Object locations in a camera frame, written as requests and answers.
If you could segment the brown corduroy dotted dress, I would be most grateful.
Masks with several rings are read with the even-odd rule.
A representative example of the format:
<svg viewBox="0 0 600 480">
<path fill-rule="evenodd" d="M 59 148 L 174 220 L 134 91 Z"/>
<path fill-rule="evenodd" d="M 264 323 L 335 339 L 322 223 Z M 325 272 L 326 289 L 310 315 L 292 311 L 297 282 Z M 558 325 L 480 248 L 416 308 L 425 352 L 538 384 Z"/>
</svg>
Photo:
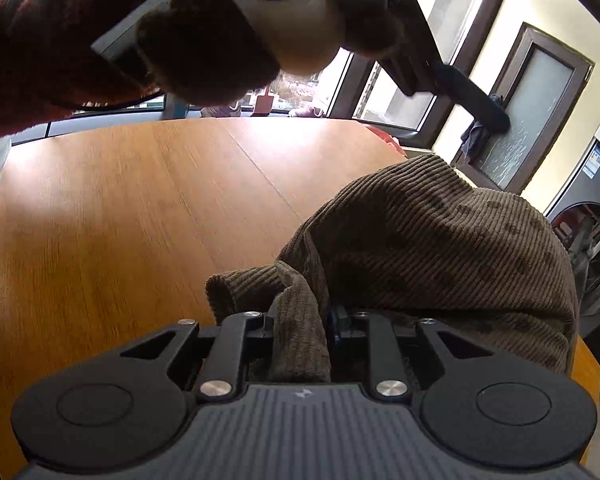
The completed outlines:
<svg viewBox="0 0 600 480">
<path fill-rule="evenodd" d="M 570 369 L 579 303 L 565 248 L 522 197 L 474 188 L 429 154 L 360 177 L 306 222 L 268 266 L 213 275 L 218 321 L 273 311 L 280 382 L 329 382 L 327 311 L 435 318 L 471 338 Z"/>
</svg>

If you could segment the red plastic bag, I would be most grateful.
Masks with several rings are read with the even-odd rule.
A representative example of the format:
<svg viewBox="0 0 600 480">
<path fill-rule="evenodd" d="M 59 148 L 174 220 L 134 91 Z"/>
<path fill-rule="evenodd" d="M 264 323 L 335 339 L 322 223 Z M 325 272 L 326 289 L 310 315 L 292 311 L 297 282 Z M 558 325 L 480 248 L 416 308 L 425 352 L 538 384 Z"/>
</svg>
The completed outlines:
<svg viewBox="0 0 600 480">
<path fill-rule="evenodd" d="M 366 128 L 368 130 L 370 130 L 370 132 L 372 132 L 375 136 L 378 136 L 378 138 L 382 142 L 385 142 L 385 144 L 388 144 L 394 150 L 396 150 L 399 154 L 404 156 L 404 149 L 398 142 L 396 142 L 396 139 L 393 136 L 390 136 L 389 133 L 386 133 L 384 130 L 381 130 L 381 128 L 378 128 L 373 125 L 366 125 Z"/>
</svg>

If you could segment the dark blue hanging cloth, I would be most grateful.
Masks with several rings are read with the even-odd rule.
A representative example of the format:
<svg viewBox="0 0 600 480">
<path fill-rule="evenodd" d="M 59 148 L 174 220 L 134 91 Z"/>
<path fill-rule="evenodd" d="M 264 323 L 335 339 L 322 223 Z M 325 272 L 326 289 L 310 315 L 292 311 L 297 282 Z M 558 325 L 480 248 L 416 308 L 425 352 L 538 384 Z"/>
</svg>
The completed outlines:
<svg viewBox="0 0 600 480">
<path fill-rule="evenodd" d="M 460 149 L 468 164 L 477 158 L 489 136 L 490 131 L 478 120 L 474 120 L 460 136 Z"/>
</svg>

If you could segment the frosted glass brown door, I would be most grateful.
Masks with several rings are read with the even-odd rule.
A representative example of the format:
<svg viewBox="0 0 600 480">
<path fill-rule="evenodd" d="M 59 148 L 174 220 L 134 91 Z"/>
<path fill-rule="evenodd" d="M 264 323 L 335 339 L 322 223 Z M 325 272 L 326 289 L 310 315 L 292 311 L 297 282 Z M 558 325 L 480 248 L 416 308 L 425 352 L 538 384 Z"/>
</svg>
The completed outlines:
<svg viewBox="0 0 600 480">
<path fill-rule="evenodd" d="M 470 164 L 459 148 L 452 166 L 480 188 L 521 193 L 565 127 L 594 66 L 562 41 L 522 24 L 491 91 L 510 126 L 491 133 Z"/>
</svg>

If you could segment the grey front-load washing machine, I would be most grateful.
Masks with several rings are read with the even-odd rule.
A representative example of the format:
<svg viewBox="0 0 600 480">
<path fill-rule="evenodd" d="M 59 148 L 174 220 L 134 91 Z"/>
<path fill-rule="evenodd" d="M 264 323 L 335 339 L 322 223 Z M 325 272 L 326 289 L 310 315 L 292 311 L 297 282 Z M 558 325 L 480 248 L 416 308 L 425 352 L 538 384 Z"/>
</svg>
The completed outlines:
<svg viewBox="0 0 600 480">
<path fill-rule="evenodd" d="M 600 125 L 547 219 L 571 261 L 580 334 L 590 336 L 600 327 Z"/>
</svg>

